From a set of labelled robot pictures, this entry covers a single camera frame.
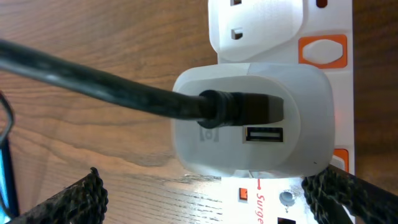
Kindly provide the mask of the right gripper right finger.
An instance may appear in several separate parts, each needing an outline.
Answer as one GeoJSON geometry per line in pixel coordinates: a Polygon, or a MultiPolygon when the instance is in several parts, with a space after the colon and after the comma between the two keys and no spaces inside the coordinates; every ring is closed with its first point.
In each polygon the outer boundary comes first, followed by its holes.
{"type": "Polygon", "coordinates": [[[333,165],[303,178],[301,186],[317,223],[397,223],[397,196],[333,165]]]}

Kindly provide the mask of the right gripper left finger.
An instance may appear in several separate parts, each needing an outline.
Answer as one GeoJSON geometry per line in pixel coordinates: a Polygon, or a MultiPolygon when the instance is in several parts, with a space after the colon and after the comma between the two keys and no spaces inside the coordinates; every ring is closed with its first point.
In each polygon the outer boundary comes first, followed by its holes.
{"type": "Polygon", "coordinates": [[[102,224],[108,191],[99,172],[92,167],[84,178],[63,189],[9,224],[102,224]]]}

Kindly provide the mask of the blue Galaxy smartphone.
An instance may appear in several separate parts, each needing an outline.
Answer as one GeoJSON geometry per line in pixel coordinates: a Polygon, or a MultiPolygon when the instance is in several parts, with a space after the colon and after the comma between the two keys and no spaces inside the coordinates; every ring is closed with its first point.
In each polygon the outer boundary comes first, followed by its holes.
{"type": "Polygon", "coordinates": [[[19,203],[8,139],[1,146],[1,195],[10,212],[15,217],[19,216],[19,203]]]}

